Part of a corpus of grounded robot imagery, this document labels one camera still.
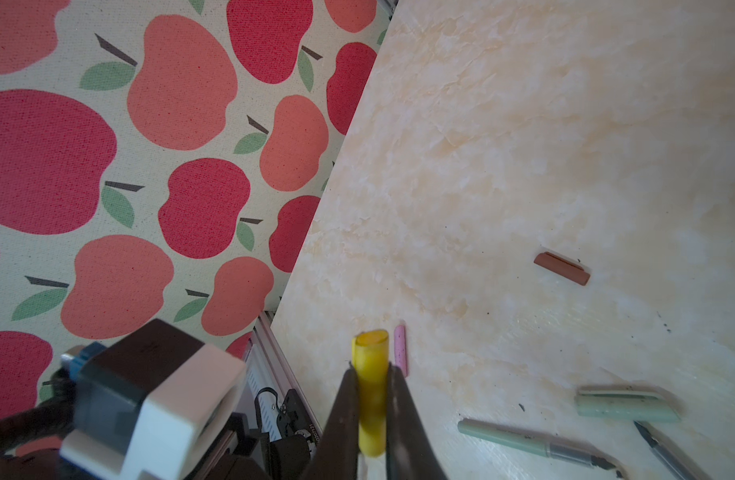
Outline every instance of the red apple print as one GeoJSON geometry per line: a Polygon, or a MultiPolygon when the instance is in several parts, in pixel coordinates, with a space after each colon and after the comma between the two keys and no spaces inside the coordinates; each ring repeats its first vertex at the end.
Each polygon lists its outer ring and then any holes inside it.
{"type": "Polygon", "coordinates": [[[85,225],[116,151],[112,129],[79,101],[0,91],[0,225],[40,235],[85,225]]]}
{"type": "Polygon", "coordinates": [[[328,80],[328,116],[343,135],[352,123],[375,57],[372,48],[359,42],[345,44],[335,57],[335,73],[328,80]]]}
{"type": "Polygon", "coordinates": [[[284,82],[296,66],[313,12],[312,0],[231,0],[226,21],[234,54],[261,82],[284,82]]]}
{"type": "Polygon", "coordinates": [[[317,105],[301,95],[283,98],[274,113],[274,130],[261,152],[261,175],[269,187],[292,192],[319,170],[328,148],[328,125],[317,105]]]}
{"type": "Polygon", "coordinates": [[[250,182],[232,162],[200,158],[170,175],[160,227],[170,248],[189,258],[216,256],[232,242],[250,182]]]}
{"type": "Polygon", "coordinates": [[[264,310],[274,274],[260,260],[241,256],[221,265],[213,295],[202,312],[202,327],[211,335],[237,333],[264,310]]]}
{"type": "Polygon", "coordinates": [[[237,340],[226,347],[226,351],[237,357],[239,360],[243,360],[245,351],[248,349],[248,343],[250,342],[250,335],[252,335],[252,332],[247,332],[245,335],[238,337],[237,340]]]}
{"type": "Polygon", "coordinates": [[[32,408],[37,381],[53,359],[50,344],[22,332],[0,332],[0,419],[32,408]]]}
{"type": "Polygon", "coordinates": [[[130,120],[160,147],[194,150],[226,126],[237,74],[226,50],[199,23],[160,15],[146,27],[144,59],[128,93],[130,120]]]}
{"type": "Polygon", "coordinates": [[[16,448],[16,456],[23,457],[28,453],[36,452],[37,450],[50,448],[61,448],[61,439],[56,436],[52,436],[40,438],[39,440],[34,440],[33,442],[23,444],[22,446],[16,448]]]}
{"type": "Polygon", "coordinates": [[[70,0],[0,2],[0,75],[18,72],[53,53],[56,14],[70,0]]]}
{"type": "Polygon", "coordinates": [[[86,339],[127,335],[160,311],[173,264],[157,245],[129,235],[85,244],[74,259],[74,289],[61,321],[86,339]]]}
{"type": "Polygon", "coordinates": [[[378,2],[373,0],[324,0],[330,18],[343,30],[361,32],[375,18],[378,2]]]}
{"type": "Polygon", "coordinates": [[[279,270],[293,271],[318,205],[319,198],[305,195],[290,200],[279,210],[277,229],[269,237],[269,255],[279,270]]]}

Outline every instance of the green leaf print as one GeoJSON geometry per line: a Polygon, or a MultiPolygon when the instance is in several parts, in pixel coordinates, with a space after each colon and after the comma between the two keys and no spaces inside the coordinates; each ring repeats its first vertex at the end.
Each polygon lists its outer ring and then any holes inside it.
{"type": "Polygon", "coordinates": [[[202,14],[202,7],[205,6],[205,0],[189,0],[189,3],[194,7],[195,12],[202,14]]]}
{"type": "Polygon", "coordinates": [[[237,142],[237,146],[234,147],[234,153],[236,154],[251,154],[257,149],[264,146],[266,143],[266,135],[257,131],[252,134],[247,134],[237,142]]]}
{"type": "Polygon", "coordinates": [[[301,80],[304,82],[306,89],[312,91],[312,87],[315,85],[315,71],[312,68],[312,61],[309,60],[309,56],[303,50],[298,53],[298,74],[301,75],[301,80]]]}
{"type": "Polygon", "coordinates": [[[176,313],[176,319],[173,320],[173,322],[180,322],[182,320],[193,317],[197,313],[202,312],[202,309],[205,308],[205,305],[207,304],[208,299],[206,298],[198,298],[196,300],[192,300],[189,303],[186,303],[184,306],[181,307],[181,310],[176,313]]]}
{"type": "Polygon", "coordinates": [[[54,288],[30,296],[13,312],[12,320],[23,320],[45,313],[58,306],[66,298],[66,288],[54,288]]]}
{"type": "Polygon", "coordinates": [[[256,244],[256,236],[253,235],[253,230],[245,222],[239,222],[237,224],[237,240],[249,251],[253,251],[253,246],[256,244]]]}
{"type": "Polygon", "coordinates": [[[132,205],[125,198],[125,195],[122,195],[113,188],[104,186],[101,189],[101,203],[114,220],[117,220],[128,228],[132,228],[132,221],[135,215],[132,211],[132,205]]]}
{"type": "Polygon", "coordinates": [[[136,74],[136,68],[123,62],[104,62],[87,70],[80,80],[84,90],[114,90],[124,87],[136,74]]]}

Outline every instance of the pen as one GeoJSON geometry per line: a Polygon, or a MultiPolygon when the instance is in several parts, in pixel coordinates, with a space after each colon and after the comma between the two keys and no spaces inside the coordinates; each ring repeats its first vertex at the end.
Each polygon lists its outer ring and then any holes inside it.
{"type": "Polygon", "coordinates": [[[648,442],[648,445],[650,445],[653,455],[658,457],[658,460],[666,466],[675,478],[679,478],[679,480],[698,480],[698,477],[693,475],[686,466],[682,465],[682,462],[680,462],[674,454],[658,443],[658,440],[650,435],[650,430],[645,428],[639,422],[634,422],[634,425],[637,427],[637,430],[639,430],[639,434],[646,442],[648,442]]]}
{"type": "MultiPolygon", "coordinates": [[[[594,456],[591,452],[579,448],[562,445],[560,443],[548,442],[542,438],[536,438],[521,433],[507,432],[485,422],[465,418],[458,422],[458,431],[464,435],[482,438],[499,445],[517,448],[523,452],[532,453],[537,456],[556,458],[565,462],[576,463],[589,468],[600,467],[603,470],[615,468],[605,458],[594,456]]],[[[616,470],[618,478],[623,478],[620,470],[616,470]]]]}

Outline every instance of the pink chalk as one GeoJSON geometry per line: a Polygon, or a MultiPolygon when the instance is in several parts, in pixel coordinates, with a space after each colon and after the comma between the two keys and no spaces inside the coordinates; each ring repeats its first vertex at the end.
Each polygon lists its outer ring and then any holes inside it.
{"type": "Polygon", "coordinates": [[[405,354],[405,325],[394,329],[394,365],[400,367],[402,375],[407,377],[407,355],[405,354]]]}

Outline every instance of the green marker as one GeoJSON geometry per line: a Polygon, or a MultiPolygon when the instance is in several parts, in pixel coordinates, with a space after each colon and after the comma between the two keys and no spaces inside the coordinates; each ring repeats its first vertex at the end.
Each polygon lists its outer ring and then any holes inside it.
{"type": "MultiPolygon", "coordinates": [[[[600,467],[603,470],[612,470],[615,465],[603,457],[594,456],[591,452],[579,448],[548,442],[542,438],[536,438],[522,433],[513,433],[501,430],[495,426],[477,420],[465,418],[458,422],[458,431],[464,435],[482,438],[499,445],[516,448],[523,452],[532,453],[537,456],[556,458],[565,462],[577,463],[589,468],[600,467]]],[[[615,471],[618,478],[623,478],[619,470],[615,471]]]]}

